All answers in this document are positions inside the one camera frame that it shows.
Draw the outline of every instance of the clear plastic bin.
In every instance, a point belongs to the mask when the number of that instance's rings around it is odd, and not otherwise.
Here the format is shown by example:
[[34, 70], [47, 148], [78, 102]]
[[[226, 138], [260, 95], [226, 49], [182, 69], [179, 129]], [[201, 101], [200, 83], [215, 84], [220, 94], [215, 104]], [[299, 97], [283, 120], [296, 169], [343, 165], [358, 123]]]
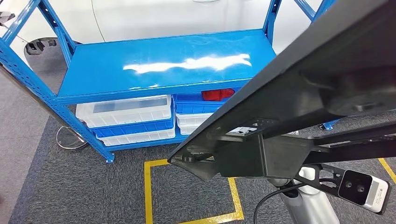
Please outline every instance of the clear plastic bin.
[[197, 129], [199, 127], [198, 126], [186, 126], [186, 127], [179, 127], [180, 128], [180, 134], [181, 135], [190, 135], [192, 132], [195, 131], [195, 129]]
[[177, 125], [181, 127], [200, 126], [213, 113], [176, 114]]
[[124, 145], [131, 144], [137, 142], [146, 142], [146, 141], [155, 141], [155, 140], [163, 140], [163, 139], [171, 139], [175, 138], [175, 119], [173, 120], [173, 127], [171, 129], [154, 131], [154, 132], [142, 132], [135, 134], [125, 134], [125, 135], [117, 135], [111, 137], [98, 138], [103, 141], [105, 146], [116, 146], [116, 145]]
[[169, 119], [171, 95], [78, 104], [76, 117], [89, 128]]

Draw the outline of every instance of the yellow line marking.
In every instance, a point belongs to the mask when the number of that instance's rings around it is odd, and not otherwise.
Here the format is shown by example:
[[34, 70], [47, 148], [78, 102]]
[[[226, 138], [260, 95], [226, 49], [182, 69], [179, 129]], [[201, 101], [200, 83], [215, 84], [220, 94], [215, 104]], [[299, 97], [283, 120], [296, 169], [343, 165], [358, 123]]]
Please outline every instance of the yellow line marking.
[[238, 220], [236, 218], [235, 212], [229, 213], [229, 214], [224, 214], [221, 216], [215, 216], [215, 217], [209, 217], [209, 218], [203, 218], [203, 219], [199, 219], [199, 220], [189, 221], [189, 222], [180, 223], [180, 224], [218, 224], [218, 223], [231, 222], [233, 220]]
[[230, 184], [231, 195], [235, 206], [236, 220], [243, 220], [242, 205], [240, 204], [238, 189], [236, 188], [235, 178], [229, 178], [228, 183]]
[[166, 159], [163, 160], [152, 160], [152, 161], [146, 161], [144, 164], [149, 164], [151, 167], [156, 167], [156, 166], [162, 166], [162, 165], [168, 165], [168, 161]]
[[146, 223], [153, 223], [153, 206], [151, 204], [151, 173], [150, 163], [144, 162], [144, 201], [146, 208]]
[[385, 161], [384, 158], [379, 158], [378, 159], [381, 163], [381, 165], [385, 168], [386, 172], [388, 172], [390, 178], [392, 178], [393, 182], [396, 183], [396, 175], [393, 172], [393, 170], [390, 168], [390, 166], [388, 165], [388, 163]]
[[[151, 167], [162, 166], [169, 164], [166, 159], [154, 160], [144, 162], [144, 200], [146, 208], [146, 224], [153, 223], [153, 205], [151, 200]], [[231, 196], [233, 198], [233, 203], [235, 207], [235, 212], [224, 214], [220, 216], [214, 216], [209, 218], [203, 218], [199, 220], [184, 222], [181, 224], [219, 224], [231, 222], [233, 220], [243, 220], [243, 211], [240, 204], [238, 190], [236, 188], [235, 179], [228, 178], [228, 183], [230, 185]]]

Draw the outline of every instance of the blue shelf board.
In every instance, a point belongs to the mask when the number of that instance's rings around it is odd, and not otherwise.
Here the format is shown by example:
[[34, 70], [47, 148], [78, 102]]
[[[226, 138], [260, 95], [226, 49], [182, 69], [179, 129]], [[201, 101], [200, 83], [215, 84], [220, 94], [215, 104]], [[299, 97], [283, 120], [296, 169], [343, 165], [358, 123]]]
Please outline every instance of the blue shelf board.
[[160, 145], [181, 143], [188, 137], [188, 135], [180, 134], [180, 128], [177, 125], [175, 128], [175, 132], [176, 132], [176, 136], [172, 139], [138, 142], [138, 143], [132, 143], [132, 144], [118, 145], [118, 146], [105, 146], [105, 150], [111, 152], [111, 151], [119, 151], [119, 150], [127, 150], [127, 149], [143, 148], [143, 147], [150, 147], [150, 146], [160, 146]]
[[262, 29], [81, 44], [61, 104], [241, 87], [275, 53]]

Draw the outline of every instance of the blue plastic tray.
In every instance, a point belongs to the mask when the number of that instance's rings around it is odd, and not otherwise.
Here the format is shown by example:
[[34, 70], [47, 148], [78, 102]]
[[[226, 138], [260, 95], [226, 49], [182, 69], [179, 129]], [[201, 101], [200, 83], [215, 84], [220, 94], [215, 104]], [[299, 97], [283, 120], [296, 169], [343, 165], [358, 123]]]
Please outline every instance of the blue plastic tray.
[[193, 114], [193, 113], [214, 113], [221, 107], [229, 98], [224, 98], [221, 101], [205, 101], [202, 98], [201, 92], [174, 94], [173, 101], [176, 106], [176, 113], [178, 114]]
[[172, 110], [170, 112], [171, 116], [169, 119], [153, 120], [153, 121], [124, 124], [124, 125], [95, 127], [88, 129], [98, 138], [172, 129], [174, 124], [173, 120], [175, 116], [175, 110], [173, 107], [173, 103], [170, 106]]

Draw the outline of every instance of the car door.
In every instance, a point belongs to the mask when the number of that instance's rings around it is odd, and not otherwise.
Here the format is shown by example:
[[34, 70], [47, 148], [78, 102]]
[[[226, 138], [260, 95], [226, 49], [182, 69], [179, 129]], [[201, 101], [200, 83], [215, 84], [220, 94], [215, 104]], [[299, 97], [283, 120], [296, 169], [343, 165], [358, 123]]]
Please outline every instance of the car door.
[[228, 0], [93, 0], [105, 41], [219, 32]]

